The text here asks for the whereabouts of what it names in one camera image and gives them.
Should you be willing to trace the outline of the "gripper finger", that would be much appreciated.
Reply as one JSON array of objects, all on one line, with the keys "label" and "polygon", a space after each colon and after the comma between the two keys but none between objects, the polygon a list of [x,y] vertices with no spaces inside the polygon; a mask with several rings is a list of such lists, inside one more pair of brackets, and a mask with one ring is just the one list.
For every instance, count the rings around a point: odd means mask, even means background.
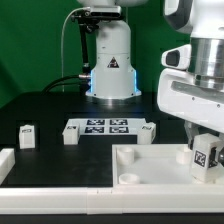
[{"label": "gripper finger", "polygon": [[216,148],[215,160],[224,167],[224,133],[219,134],[220,143]]}]

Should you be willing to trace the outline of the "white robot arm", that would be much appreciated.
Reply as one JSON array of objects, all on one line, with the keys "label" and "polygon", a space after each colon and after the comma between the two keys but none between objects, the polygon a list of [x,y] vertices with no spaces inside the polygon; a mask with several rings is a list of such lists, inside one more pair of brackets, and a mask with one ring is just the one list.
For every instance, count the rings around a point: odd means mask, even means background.
[{"label": "white robot arm", "polygon": [[[78,0],[84,17],[99,24],[97,63],[89,95],[124,100],[138,94],[131,70],[130,30],[119,20],[123,6],[148,0]],[[190,43],[162,54],[159,109],[224,133],[224,0],[165,0],[164,18]]]}]

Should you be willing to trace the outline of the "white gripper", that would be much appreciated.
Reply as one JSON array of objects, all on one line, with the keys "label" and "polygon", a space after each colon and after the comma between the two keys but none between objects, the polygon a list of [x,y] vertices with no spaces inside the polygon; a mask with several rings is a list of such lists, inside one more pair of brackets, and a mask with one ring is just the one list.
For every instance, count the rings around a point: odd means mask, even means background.
[{"label": "white gripper", "polygon": [[186,120],[188,148],[193,149],[198,125],[224,133],[224,40],[192,38],[189,44],[165,51],[161,63],[165,69],[158,106]]}]

